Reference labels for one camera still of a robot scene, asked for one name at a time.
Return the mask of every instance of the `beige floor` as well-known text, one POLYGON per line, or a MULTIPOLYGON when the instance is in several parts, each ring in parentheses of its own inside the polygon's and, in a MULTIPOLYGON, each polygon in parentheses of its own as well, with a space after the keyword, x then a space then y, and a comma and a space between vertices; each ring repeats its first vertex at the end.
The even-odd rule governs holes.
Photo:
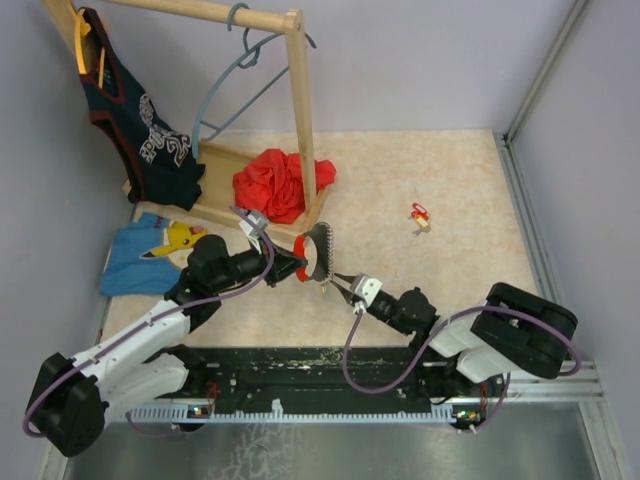
MULTIPOLYGON (((480 302, 491 285, 512 283, 535 292, 500 160, 490 131, 345 132, 316 134, 316 158, 338 169, 320 219, 335 231, 336 271, 376 276, 391 294, 419 286, 441 314, 480 302), (432 215, 432 231, 416 237, 407 217, 419 202, 432 215)), ((295 151, 285 134, 227 136, 222 143, 260 152, 295 151)), ((190 220, 224 236, 229 252, 248 246, 236 230, 190 220)), ((160 297, 114 298, 104 338, 145 313, 160 297)), ((342 345, 351 309, 334 289, 288 279, 275 289, 259 285, 225 302, 185 339, 192 346, 342 345)), ((372 317, 354 344, 397 345, 407 338, 372 317)))

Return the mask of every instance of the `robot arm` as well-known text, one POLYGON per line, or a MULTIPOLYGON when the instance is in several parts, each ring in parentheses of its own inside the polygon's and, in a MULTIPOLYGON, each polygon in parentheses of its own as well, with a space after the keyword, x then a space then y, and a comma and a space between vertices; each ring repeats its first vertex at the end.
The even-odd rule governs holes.
POLYGON ((399 299, 382 290, 382 282, 366 274, 336 273, 331 283, 356 312, 366 311, 405 335, 415 333, 414 348, 438 330, 429 346, 431 354, 454 359, 456 370, 474 384, 489 377, 524 370, 532 375, 558 377, 567 346, 539 325, 519 321, 507 310, 533 316, 539 322, 571 339, 578 324, 569 310, 505 283, 495 284, 486 299, 488 308, 442 325, 436 309, 418 287, 399 299), (500 312, 490 311, 498 307, 500 312))
MULTIPOLYGON (((56 353, 43 363, 29 401, 27 421, 63 455, 84 451, 106 425, 140 404, 172 392, 201 392, 207 368, 204 359, 184 345, 166 347, 206 322, 221 307, 221 294, 226 293, 224 298, 240 294, 256 277, 264 278, 272 287, 294 272, 301 280, 322 284, 331 279, 357 312, 366 311, 405 335, 415 334, 407 353, 424 351, 422 362, 452 365, 420 373, 427 375, 420 377, 421 385, 428 384, 447 395, 469 392, 488 377, 515 369, 544 378, 558 375, 567 348, 543 329, 495 312, 484 312, 454 323, 455 328, 443 329, 445 320, 419 288, 395 298, 382 290, 380 280, 368 275, 333 274, 328 225, 318 224, 305 234, 316 244, 319 259, 307 277, 303 273, 307 265, 304 248, 300 250, 298 245, 294 249, 297 255, 278 246, 271 250, 256 230, 263 230, 267 220, 255 211, 249 219, 250 223, 243 221, 241 227, 250 249, 230 256, 221 237, 203 237, 188 257, 178 283, 151 311, 89 350, 72 358, 56 353), (429 335, 441 330, 441 335, 431 339, 431 348, 425 350, 429 335), (65 375, 68 378, 61 382, 65 375)), ((493 287, 487 304, 535 316, 568 339, 577 324, 571 312, 505 284, 493 287)), ((420 405, 428 407, 428 390, 420 387, 417 394, 420 405)))
POLYGON ((43 363, 29 400, 29 421, 63 455, 85 450, 109 422, 131 408, 188 389, 190 383, 202 383, 205 362, 187 347, 170 348, 157 358, 153 356, 211 318, 222 305, 222 298, 214 297, 263 274, 273 287, 306 266, 304 258, 272 245, 273 265, 265 274, 269 249, 254 227, 262 230, 268 221, 257 211, 248 218, 251 224, 243 220, 241 228, 249 238, 250 249, 230 256, 221 237, 203 237, 189 255, 178 283, 148 313, 114 337, 72 358, 56 353, 43 363), (45 395, 74 369, 53 394, 45 395))

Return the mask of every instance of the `red cloth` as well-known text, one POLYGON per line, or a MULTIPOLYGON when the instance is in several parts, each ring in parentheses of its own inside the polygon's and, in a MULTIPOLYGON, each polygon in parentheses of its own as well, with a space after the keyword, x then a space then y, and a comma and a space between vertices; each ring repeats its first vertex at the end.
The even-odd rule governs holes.
MULTIPOLYGON (((316 190, 335 182, 336 167, 316 160, 316 190)), ((300 155, 277 148, 265 150, 233 176, 236 205, 260 210, 274 223, 293 223, 304 212, 300 155)))

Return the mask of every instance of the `gray wall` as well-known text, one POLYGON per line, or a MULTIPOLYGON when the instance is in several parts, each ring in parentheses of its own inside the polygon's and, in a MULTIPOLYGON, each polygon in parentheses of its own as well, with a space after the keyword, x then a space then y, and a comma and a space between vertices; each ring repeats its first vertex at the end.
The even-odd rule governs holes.
POLYGON ((40 363, 84 349, 98 280, 130 207, 124 168, 88 123, 73 57, 39 4, 0 5, 0 476, 35 475, 20 421, 40 363))
MULTIPOLYGON (((314 129, 493 128, 504 131, 571 0, 262 0, 299 7, 318 44, 309 52, 314 129)), ((239 28, 91 0, 117 52, 161 113, 190 130, 205 92, 242 53, 239 28)), ((254 41, 260 32, 252 32, 254 41)), ((210 115, 226 119, 280 71, 284 41, 233 74, 210 115)), ((234 125, 294 129, 286 77, 234 125)))
POLYGON ((516 152, 562 295, 640 476, 640 3, 595 1, 516 152))

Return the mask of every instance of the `wooden rack base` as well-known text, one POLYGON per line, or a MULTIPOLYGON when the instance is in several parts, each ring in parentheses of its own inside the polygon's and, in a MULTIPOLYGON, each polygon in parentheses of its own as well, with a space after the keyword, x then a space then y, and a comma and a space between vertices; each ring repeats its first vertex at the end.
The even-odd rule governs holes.
MULTIPOLYGON (((230 205, 235 205, 235 192, 233 189, 233 175, 243 170, 256 154, 237 150, 235 148, 217 145, 215 143, 200 143, 199 163, 206 165, 206 170, 200 181, 202 195, 189 212, 181 208, 167 206, 177 212, 188 213, 197 218, 202 218, 229 227, 238 226, 238 217, 229 210, 230 205)), ((123 189, 130 190, 129 182, 123 189)), ((267 228, 267 233, 274 240, 293 243, 295 238, 311 229, 318 220, 322 206, 329 193, 326 187, 315 198, 313 206, 303 212, 295 222, 290 225, 272 223, 267 228)))

